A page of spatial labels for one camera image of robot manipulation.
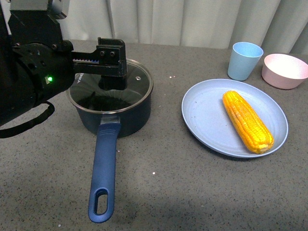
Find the bowl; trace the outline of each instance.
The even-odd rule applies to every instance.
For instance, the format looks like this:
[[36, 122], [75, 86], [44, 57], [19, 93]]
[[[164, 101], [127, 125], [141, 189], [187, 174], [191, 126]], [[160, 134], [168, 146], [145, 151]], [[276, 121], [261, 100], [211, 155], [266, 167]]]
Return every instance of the bowl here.
[[270, 54], [265, 57], [262, 77], [280, 89], [293, 89], [308, 78], [308, 64], [287, 54]]

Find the light blue cup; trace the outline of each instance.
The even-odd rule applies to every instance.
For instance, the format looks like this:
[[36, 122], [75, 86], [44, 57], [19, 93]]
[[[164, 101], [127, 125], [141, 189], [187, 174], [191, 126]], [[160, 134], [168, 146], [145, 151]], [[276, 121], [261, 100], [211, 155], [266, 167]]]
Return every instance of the light blue cup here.
[[250, 42], [237, 42], [233, 45], [228, 68], [228, 76], [234, 80], [246, 80], [263, 55], [258, 45]]

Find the white curtain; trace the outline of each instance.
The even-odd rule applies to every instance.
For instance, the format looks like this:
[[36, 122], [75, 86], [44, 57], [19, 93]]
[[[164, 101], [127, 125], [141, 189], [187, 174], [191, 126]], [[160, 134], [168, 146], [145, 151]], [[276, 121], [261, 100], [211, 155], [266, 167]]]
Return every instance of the white curtain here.
[[59, 22], [64, 39], [308, 54], [308, 0], [70, 0]]

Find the pot handle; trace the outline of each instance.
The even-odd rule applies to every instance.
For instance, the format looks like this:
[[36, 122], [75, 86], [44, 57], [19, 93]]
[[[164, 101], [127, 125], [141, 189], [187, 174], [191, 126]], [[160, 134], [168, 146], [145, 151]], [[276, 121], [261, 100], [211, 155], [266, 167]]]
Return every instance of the pot handle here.
[[[95, 223], [107, 221], [115, 207], [116, 140], [120, 123], [102, 123], [98, 127], [88, 216]], [[107, 195], [107, 209], [98, 214], [98, 198]]]

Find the corn on the cob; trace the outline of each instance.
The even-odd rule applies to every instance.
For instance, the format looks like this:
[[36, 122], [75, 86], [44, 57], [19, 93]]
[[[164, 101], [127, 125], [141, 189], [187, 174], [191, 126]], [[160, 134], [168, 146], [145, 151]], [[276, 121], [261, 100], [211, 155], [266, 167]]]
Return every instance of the corn on the cob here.
[[250, 151], [262, 154], [272, 148], [273, 135], [239, 93], [230, 90], [223, 94], [222, 100], [237, 133]]

